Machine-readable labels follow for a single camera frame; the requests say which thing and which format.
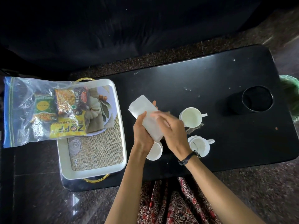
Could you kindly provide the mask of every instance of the green plastic bag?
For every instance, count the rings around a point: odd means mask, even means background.
[[[280,75],[280,83],[294,122],[299,121],[299,80],[290,75]]]

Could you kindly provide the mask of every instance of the plastic zip bag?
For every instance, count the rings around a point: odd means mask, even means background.
[[[90,110],[84,83],[5,77],[4,148],[86,135]]]

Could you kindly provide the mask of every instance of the black table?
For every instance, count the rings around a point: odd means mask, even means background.
[[[116,86],[125,130],[127,153],[134,143],[135,118],[128,106],[140,95],[157,101],[162,111],[174,116],[196,107],[208,116],[204,126],[191,135],[214,139],[202,162],[211,171],[228,170],[294,159],[299,154],[298,136],[280,87],[271,53],[261,45],[249,46],[182,62],[110,75]],[[227,98],[248,87],[263,85],[271,90],[273,107],[262,113],[232,114]],[[189,174],[164,144],[157,161],[147,160],[143,180],[157,180]],[[99,183],[67,180],[72,191],[118,186],[124,170]]]

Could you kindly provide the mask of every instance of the cup handle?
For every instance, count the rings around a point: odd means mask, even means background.
[[[215,143],[215,140],[214,140],[214,139],[208,139],[208,140],[207,140],[207,142],[208,142],[208,143],[209,143],[209,145],[210,145],[210,144],[213,144],[213,143]]]

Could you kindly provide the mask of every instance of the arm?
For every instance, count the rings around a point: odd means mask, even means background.
[[[164,133],[169,149],[181,161],[189,155],[184,124],[181,120],[164,112],[155,112],[157,122]],[[185,165],[211,204],[219,219],[224,223],[264,223],[232,191],[230,191],[196,156]]]
[[[140,204],[143,167],[146,157],[154,143],[142,121],[146,112],[138,116],[134,125],[134,145],[110,212],[107,224],[136,223]]]

